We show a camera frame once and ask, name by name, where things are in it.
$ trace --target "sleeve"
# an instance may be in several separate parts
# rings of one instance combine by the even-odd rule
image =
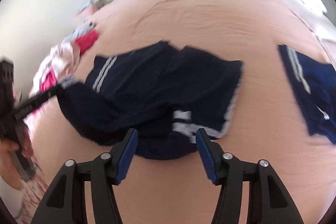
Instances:
[[[22,208],[24,190],[16,190],[9,186],[0,176],[0,197],[14,218],[17,218]]]

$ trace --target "person's arm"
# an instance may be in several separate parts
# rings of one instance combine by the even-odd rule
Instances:
[[[23,183],[10,156],[18,149],[18,144],[7,139],[0,140],[0,197],[14,218],[19,215],[23,200]],[[33,155],[28,128],[25,130],[22,154],[27,158]]]

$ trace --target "peach bedsheet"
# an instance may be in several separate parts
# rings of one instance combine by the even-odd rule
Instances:
[[[281,0],[116,0],[93,20],[100,38],[79,64],[75,75],[81,80],[97,54],[114,55],[161,39],[243,60],[231,128],[218,143],[241,160],[269,160],[304,222],[318,222],[336,193],[336,146],[323,136],[308,135],[276,45],[287,44],[320,62],[328,57]],[[92,160],[109,150],[80,137],[56,99],[44,110],[33,146],[48,178],[67,159]],[[240,223],[246,221],[246,186]],[[114,189],[125,224],[210,223],[220,191],[207,180],[198,153],[172,161],[135,156],[126,180]],[[89,187],[87,193],[88,220],[94,223]]]

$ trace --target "human hand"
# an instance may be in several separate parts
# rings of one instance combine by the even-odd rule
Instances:
[[[2,179],[14,189],[22,188],[21,177],[11,158],[11,153],[19,150],[19,145],[11,140],[0,140],[0,176]],[[24,141],[22,145],[22,155],[26,158],[33,156],[34,151],[28,134],[27,125],[24,126]]]

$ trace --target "red cloth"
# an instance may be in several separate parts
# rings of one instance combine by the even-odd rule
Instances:
[[[45,78],[45,81],[40,84],[40,92],[46,91],[53,86],[55,86],[57,83],[57,78],[55,76],[55,72],[52,70],[47,74],[47,77]]]
[[[98,33],[95,30],[91,30],[88,33],[81,35],[75,39],[75,43],[80,47],[79,55],[82,56],[99,38]]]

